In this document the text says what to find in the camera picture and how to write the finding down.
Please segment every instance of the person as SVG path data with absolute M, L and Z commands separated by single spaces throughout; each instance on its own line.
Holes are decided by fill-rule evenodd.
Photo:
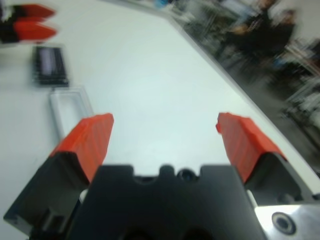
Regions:
M 281 21 L 271 28 L 268 41 L 270 55 L 281 53 L 288 44 L 296 27 L 296 11 L 287 9 L 282 12 Z
M 272 26 L 269 9 L 277 1 L 259 0 L 258 14 L 250 17 L 244 23 L 235 26 L 226 34 L 225 40 L 220 44 L 215 53 L 215 58 L 219 60 L 225 48 L 229 45 L 234 45 L 239 50 L 247 53 L 264 49 Z

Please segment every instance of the metal plate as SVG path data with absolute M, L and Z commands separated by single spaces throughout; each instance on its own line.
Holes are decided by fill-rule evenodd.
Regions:
M 256 216 L 269 240 L 318 240 L 320 236 L 320 205 L 278 205 L 258 206 L 255 208 Z M 285 214 L 295 225 L 295 233 L 284 234 L 279 230 L 275 220 L 275 213 Z M 289 229 L 285 222 L 279 222 L 280 227 Z

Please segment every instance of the red rubber pad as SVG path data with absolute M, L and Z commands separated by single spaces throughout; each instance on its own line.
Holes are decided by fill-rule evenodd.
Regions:
M 56 13 L 54 9 L 40 4 L 24 4 L 21 7 L 23 7 L 27 17 L 49 18 Z
M 103 163 L 114 124 L 114 117 L 107 113 L 82 119 L 77 126 L 53 150 L 74 152 L 89 182 Z
M 13 24 L 20 41 L 46 40 L 56 35 L 57 31 L 36 21 L 17 21 Z
M 219 113 L 216 129 L 222 135 L 231 164 L 237 168 L 244 183 L 262 154 L 272 152 L 284 156 L 249 117 Z

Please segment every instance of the white tabletop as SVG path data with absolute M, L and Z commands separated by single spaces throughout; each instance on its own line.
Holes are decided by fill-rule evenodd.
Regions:
M 262 112 L 167 19 L 97 0 L 56 0 L 49 42 L 65 47 L 72 84 L 93 111 L 113 113 L 104 164 L 130 164 L 155 175 L 163 164 L 199 171 L 229 164 L 215 124 L 219 112 L 251 117 L 284 152 L 309 188 L 320 181 Z M 0 49 L 0 171 L 4 214 L 58 143 L 49 89 L 30 81 L 30 45 Z M 1 223 L 3 239 L 22 239 Z

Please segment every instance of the screw hole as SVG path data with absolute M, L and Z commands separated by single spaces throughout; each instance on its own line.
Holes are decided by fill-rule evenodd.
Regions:
M 195 173 L 189 169 L 182 169 L 178 172 L 177 177 L 186 182 L 195 182 L 198 180 Z
M 283 234 L 293 235 L 296 233 L 296 225 L 294 221 L 283 212 L 275 212 L 272 215 L 272 223 L 274 227 Z

